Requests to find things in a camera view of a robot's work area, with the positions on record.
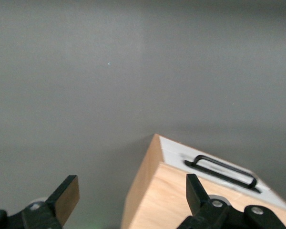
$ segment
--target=wooden box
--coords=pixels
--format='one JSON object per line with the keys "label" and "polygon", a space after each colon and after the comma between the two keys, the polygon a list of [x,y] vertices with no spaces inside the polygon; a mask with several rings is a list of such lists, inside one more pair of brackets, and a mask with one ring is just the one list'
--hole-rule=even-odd
{"label": "wooden box", "polygon": [[[174,157],[180,156],[180,152],[188,152],[187,156],[192,152],[203,153],[163,136],[154,135],[128,192],[122,229],[176,229],[191,215],[185,195],[185,178],[186,174],[195,172],[175,163],[178,159]],[[229,184],[221,184],[209,177],[203,178],[202,175],[197,174],[208,195],[227,198],[239,211],[244,211],[247,205],[265,206],[275,212],[286,226],[286,203],[261,180],[258,182],[266,199],[274,201],[266,201],[258,195],[243,192]]]}

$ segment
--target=black handle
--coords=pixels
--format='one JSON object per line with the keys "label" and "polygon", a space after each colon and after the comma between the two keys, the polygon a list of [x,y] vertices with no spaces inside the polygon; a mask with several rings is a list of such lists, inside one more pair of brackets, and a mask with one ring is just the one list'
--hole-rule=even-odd
{"label": "black handle", "polygon": [[[212,171],[212,170],[210,170],[210,169],[208,169],[208,168],[202,167],[202,166],[200,166],[200,165],[197,164],[198,161],[200,161],[200,160],[210,161],[210,162],[212,162],[212,163],[214,163],[214,164],[216,164],[216,165],[219,165],[219,166],[222,166],[222,167],[224,167],[224,168],[230,169],[230,170],[232,170],[232,171],[234,171],[234,172],[243,174],[243,175],[245,175],[245,176],[247,176],[247,177],[252,178],[252,182],[251,182],[250,184],[246,184],[246,183],[244,183],[244,182],[242,182],[242,181],[233,179],[233,178],[231,178],[231,177],[227,177],[227,176],[225,176],[225,175],[223,175],[223,174],[220,174],[220,173],[217,173],[217,172],[215,172],[215,171]],[[190,161],[186,161],[186,160],[185,160],[184,163],[185,163],[187,166],[191,167],[191,168],[198,169],[198,170],[200,170],[200,171],[202,171],[202,172],[208,173],[208,174],[213,175],[213,176],[215,176],[215,177],[218,177],[218,178],[220,178],[220,179],[229,181],[229,182],[231,182],[231,183],[234,183],[234,184],[237,184],[237,185],[239,185],[239,186],[245,187],[245,188],[250,189],[250,190],[252,190],[252,191],[261,193],[260,190],[258,190],[257,188],[255,188],[255,186],[256,186],[256,184],[257,184],[257,179],[256,179],[252,174],[247,173],[247,172],[245,172],[245,171],[243,171],[243,170],[241,170],[241,169],[238,169],[238,168],[235,168],[235,167],[233,167],[233,166],[227,165],[227,164],[225,164],[225,163],[223,163],[223,162],[217,161],[217,160],[215,160],[215,159],[209,158],[209,157],[204,156],[204,155],[198,155],[198,156],[194,159],[193,162],[190,162]]]}

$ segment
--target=light wood surface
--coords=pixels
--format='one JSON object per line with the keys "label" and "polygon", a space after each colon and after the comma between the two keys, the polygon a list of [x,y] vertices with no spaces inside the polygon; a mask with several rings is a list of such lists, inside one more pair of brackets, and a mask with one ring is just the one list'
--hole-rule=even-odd
{"label": "light wood surface", "polygon": [[[176,229],[191,211],[186,201],[186,172],[163,162],[159,135],[155,135],[125,201],[122,229]],[[199,178],[207,194],[227,198],[244,211],[262,205],[286,226],[286,210]]]}

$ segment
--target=metal bolt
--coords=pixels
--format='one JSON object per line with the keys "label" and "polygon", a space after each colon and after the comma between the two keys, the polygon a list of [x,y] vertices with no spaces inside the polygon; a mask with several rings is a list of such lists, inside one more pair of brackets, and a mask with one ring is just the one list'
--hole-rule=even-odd
{"label": "metal bolt", "polygon": [[214,200],[212,202],[213,206],[214,207],[217,207],[217,208],[221,208],[223,206],[222,202],[218,201],[218,200]]}
{"label": "metal bolt", "polygon": [[31,210],[31,211],[37,210],[38,208],[40,208],[40,204],[38,204],[38,203],[33,203],[33,204],[30,206],[30,210]]}
{"label": "metal bolt", "polygon": [[258,215],[263,215],[263,210],[258,208],[258,207],[253,207],[251,208],[251,211],[253,211],[254,213],[258,214]]}

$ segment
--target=gray background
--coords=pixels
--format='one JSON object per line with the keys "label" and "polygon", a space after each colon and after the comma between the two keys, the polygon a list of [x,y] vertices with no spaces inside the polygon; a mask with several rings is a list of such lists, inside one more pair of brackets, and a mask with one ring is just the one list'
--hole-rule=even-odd
{"label": "gray background", "polygon": [[117,229],[159,133],[286,199],[286,1],[0,1],[0,208],[68,174],[67,229]]}

